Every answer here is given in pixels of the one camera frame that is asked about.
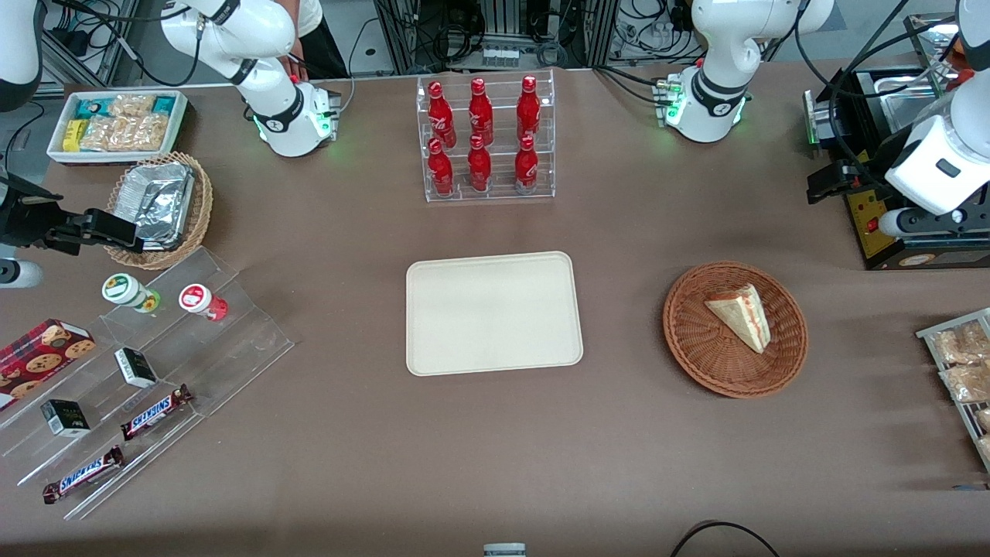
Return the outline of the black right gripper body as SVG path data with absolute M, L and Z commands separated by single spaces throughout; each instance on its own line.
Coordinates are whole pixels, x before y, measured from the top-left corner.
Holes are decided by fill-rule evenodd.
M 59 243 L 50 239 L 50 232 L 65 222 L 59 205 L 64 196 L 18 176 L 3 176 L 2 186 L 1 243 L 62 251 Z

